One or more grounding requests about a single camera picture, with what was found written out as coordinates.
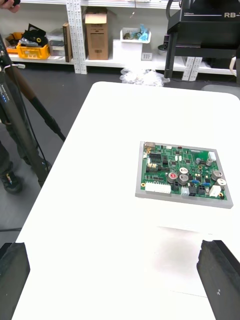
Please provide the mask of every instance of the white tabletop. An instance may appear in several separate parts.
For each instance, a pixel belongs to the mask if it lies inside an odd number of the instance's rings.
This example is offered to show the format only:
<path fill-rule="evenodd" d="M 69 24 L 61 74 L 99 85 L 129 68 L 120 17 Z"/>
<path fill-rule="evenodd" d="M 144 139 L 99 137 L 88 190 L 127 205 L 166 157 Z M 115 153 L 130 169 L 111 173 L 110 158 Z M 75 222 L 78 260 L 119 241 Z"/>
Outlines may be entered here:
<path fill-rule="evenodd" d="M 239 106 L 228 94 L 93 85 L 18 237 L 31 272 L 13 320 L 213 320 L 196 263 L 207 234 L 239 225 Z M 234 207 L 136 198 L 140 141 L 217 149 Z"/>

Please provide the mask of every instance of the tripod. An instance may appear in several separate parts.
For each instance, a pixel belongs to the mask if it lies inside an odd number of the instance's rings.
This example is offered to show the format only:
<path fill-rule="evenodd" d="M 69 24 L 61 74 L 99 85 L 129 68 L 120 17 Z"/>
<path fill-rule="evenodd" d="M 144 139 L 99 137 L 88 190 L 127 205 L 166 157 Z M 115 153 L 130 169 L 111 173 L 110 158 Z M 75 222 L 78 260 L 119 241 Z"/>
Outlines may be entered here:
<path fill-rule="evenodd" d="M 34 91 L 29 87 L 28 83 L 17 69 L 17 66 L 12 63 L 0 35 L 0 119 L 4 124 L 11 123 L 29 162 L 37 175 L 38 183 L 42 187 L 48 173 L 43 167 L 42 159 L 36 150 L 33 139 L 26 128 L 24 120 L 7 86 L 6 74 L 41 115 L 49 128 L 64 142 L 66 138 L 62 134 L 59 125 L 36 97 Z"/>

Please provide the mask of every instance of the brown cardboard box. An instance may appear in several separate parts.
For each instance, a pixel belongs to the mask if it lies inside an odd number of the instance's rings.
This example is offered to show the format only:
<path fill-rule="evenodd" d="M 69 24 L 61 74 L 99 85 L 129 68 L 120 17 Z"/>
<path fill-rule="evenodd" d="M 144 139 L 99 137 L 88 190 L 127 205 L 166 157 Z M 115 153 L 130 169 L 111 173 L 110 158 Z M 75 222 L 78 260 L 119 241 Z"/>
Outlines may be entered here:
<path fill-rule="evenodd" d="M 90 7 L 85 15 L 89 60 L 108 60 L 108 10 Z"/>

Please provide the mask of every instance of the yellow crate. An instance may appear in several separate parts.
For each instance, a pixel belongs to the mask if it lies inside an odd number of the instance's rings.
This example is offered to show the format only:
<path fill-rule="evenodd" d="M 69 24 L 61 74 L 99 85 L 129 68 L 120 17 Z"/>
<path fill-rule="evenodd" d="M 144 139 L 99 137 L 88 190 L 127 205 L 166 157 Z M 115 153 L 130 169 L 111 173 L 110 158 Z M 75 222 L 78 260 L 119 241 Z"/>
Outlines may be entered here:
<path fill-rule="evenodd" d="M 47 59 L 50 56 L 48 44 L 42 48 L 37 48 L 31 46 L 21 46 L 19 43 L 16 47 L 19 57 L 23 59 Z"/>

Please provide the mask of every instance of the black device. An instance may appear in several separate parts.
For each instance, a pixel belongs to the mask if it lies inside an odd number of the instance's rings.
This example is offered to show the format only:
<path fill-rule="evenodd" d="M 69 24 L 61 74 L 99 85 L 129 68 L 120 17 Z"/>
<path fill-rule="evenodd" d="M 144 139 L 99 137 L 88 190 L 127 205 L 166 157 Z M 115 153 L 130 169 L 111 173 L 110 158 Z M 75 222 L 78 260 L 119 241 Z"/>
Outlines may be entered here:
<path fill-rule="evenodd" d="M 36 147 L 34 146 L 32 137 L 24 124 L 21 114 L 14 102 L 14 99 L 6 84 L 6 74 L 16 84 L 22 94 L 30 101 L 37 112 L 42 116 L 45 123 L 50 129 L 56 133 L 61 140 L 65 141 L 65 136 L 62 134 L 56 120 L 48 113 L 42 103 L 36 97 L 33 90 L 29 87 L 26 80 L 22 77 L 15 64 L 12 64 L 8 52 L 5 48 L 3 39 L 0 35 L 0 119 L 3 123 L 11 123 L 16 132 L 22 147 L 25 150 L 27 158 L 29 159 L 33 170 L 35 171 L 38 183 L 42 187 L 48 173 L 42 165 L 42 159 L 39 156 Z"/>
<path fill-rule="evenodd" d="M 0 248 L 0 319 L 11 320 L 30 265 L 24 243 L 5 243 Z"/>
<path fill-rule="evenodd" d="M 240 263 L 219 240 L 203 241 L 197 271 L 216 320 L 240 319 Z"/>
<path fill-rule="evenodd" d="M 236 57 L 240 83 L 239 0 L 182 0 L 181 9 L 170 16 L 173 0 L 166 8 L 168 18 L 165 78 L 173 75 L 175 56 L 232 59 Z"/>

